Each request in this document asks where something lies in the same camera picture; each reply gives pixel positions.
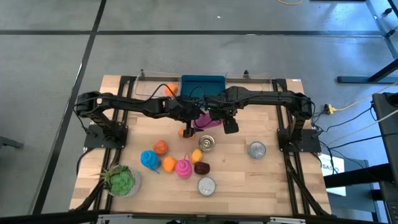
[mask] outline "wooden tabletop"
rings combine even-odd
[[[120,76],[105,75],[100,92],[116,94]],[[133,97],[143,98],[136,93],[152,93],[159,82],[142,82]],[[272,91],[268,83],[234,83],[249,90]],[[287,80],[287,87],[302,92],[300,80]],[[112,110],[106,111],[111,117]],[[128,198],[114,197],[111,210],[114,212],[147,212],[179,214],[217,215],[291,215],[289,190],[283,155],[279,151],[276,129],[278,127],[275,106],[249,105],[238,110],[236,121],[239,132],[225,134],[223,127],[207,129],[197,133],[195,139],[183,139],[177,131],[185,125],[169,118],[153,119],[143,114],[129,112],[129,132],[126,147],[122,150],[120,164],[138,170],[142,184],[137,194]],[[193,174],[183,180],[174,173],[160,174],[144,167],[140,162],[142,151],[151,150],[159,140],[169,145],[168,156],[183,159],[198,147],[198,139],[210,135],[215,139],[215,148],[203,154],[203,162],[209,163],[211,171],[206,176],[216,182],[216,191],[210,197],[202,196],[197,184],[203,176]],[[253,141],[266,145],[267,152],[262,159],[251,159],[247,148]],[[98,182],[104,149],[94,149],[81,161],[70,208],[79,206]],[[317,202],[331,212],[320,163],[309,153],[300,153],[305,184]],[[299,212],[303,212],[299,188],[295,185]],[[101,208],[104,208],[106,194],[103,194]]]

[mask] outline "can lid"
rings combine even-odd
[[[266,146],[259,142],[255,141],[250,144],[249,155],[254,159],[259,159],[266,154]]]
[[[216,190],[216,182],[210,177],[204,177],[198,182],[198,190],[204,196],[209,196]]]
[[[199,139],[199,148],[202,151],[208,152],[213,149],[214,145],[215,145],[215,141],[214,141],[213,137],[211,137],[211,136],[202,136]]]

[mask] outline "succulent plant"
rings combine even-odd
[[[101,173],[100,176],[104,179],[104,189],[117,196],[127,195],[136,184],[128,166],[112,166],[109,170]]]

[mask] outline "small orange object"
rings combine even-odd
[[[183,129],[183,128],[180,128],[180,129],[179,129],[178,135],[179,135],[181,138],[183,138],[183,135],[184,135],[184,129]],[[195,138],[195,136],[196,136],[196,135],[193,134],[193,136],[190,137],[189,139],[193,139],[193,138]]]
[[[167,86],[173,91],[174,95],[177,94],[178,87],[174,83],[168,83]],[[169,88],[166,87],[164,93],[169,97],[173,97],[173,93],[169,90]]]
[[[163,167],[163,170],[166,172],[173,172],[176,164],[177,164],[177,160],[174,159],[174,157],[166,156],[163,159],[162,167]]]
[[[169,146],[163,140],[158,141],[154,144],[154,151],[158,156],[165,154],[169,150]]]
[[[200,162],[202,157],[203,157],[203,153],[201,152],[201,150],[200,149],[195,149],[193,151],[193,153],[192,153],[192,156],[191,156],[191,162],[193,164],[195,164],[197,162]]]

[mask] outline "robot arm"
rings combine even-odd
[[[281,105],[285,106],[295,117],[295,123],[290,130],[290,138],[300,140],[304,121],[312,117],[311,99],[301,93],[251,91],[243,87],[232,86],[219,96],[205,96],[205,109],[213,120],[223,120],[226,134],[239,131],[234,119],[238,109],[247,105]],[[184,137],[191,137],[199,129],[191,128],[191,121],[198,119],[204,112],[200,109],[198,98],[178,96],[176,98],[160,97],[148,100],[137,100],[111,93],[97,91],[84,93],[78,97],[76,112],[82,118],[92,119],[100,126],[105,135],[117,135],[117,127],[103,114],[107,109],[119,109],[140,112],[151,118],[172,118],[187,124]]]

